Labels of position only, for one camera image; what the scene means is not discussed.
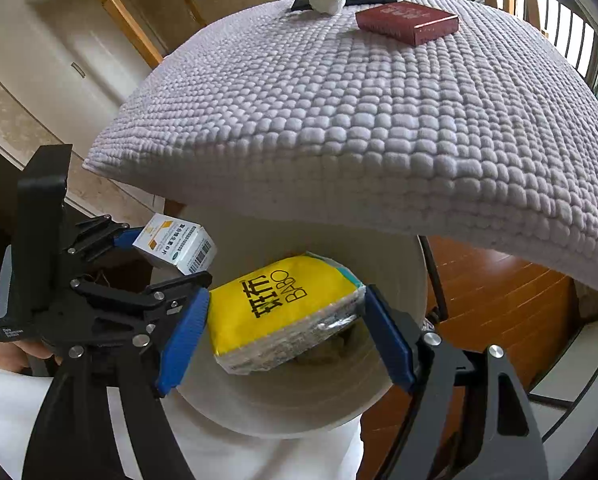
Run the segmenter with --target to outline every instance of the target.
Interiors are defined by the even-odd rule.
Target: white shirt
[[[50,381],[0,370],[0,464],[13,480],[22,477],[28,439]],[[125,474],[139,480],[118,389],[108,389],[108,401]],[[272,440],[215,424],[175,390],[162,404],[197,480],[354,480],[361,464],[360,418],[320,434]]]

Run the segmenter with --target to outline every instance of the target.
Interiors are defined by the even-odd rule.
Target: white quilted blanket
[[[598,290],[598,104],[526,23],[464,0],[412,48],[292,0],[214,23],[122,106],[84,166],[185,203],[441,234]]]

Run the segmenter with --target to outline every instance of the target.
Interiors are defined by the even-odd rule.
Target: human hand
[[[52,352],[38,341],[0,342],[0,369],[19,373],[28,367],[28,355],[48,359]]]

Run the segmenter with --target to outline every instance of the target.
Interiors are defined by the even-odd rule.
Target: cabinet door
[[[0,0],[0,82],[86,157],[150,68],[97,0]],[[122,189],[149,208],[163,200]]]

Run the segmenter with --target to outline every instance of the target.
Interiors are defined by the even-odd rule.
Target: marble tile
[[[17,167],[28,163],[43,144],[59,144],[57,139],[0,85],[0,153]],[[94,216],[106,212],[117,221],[139,226],[152,211],[106,178],[82,167],[83,160],[73,153],[68,177],[67,201]]]

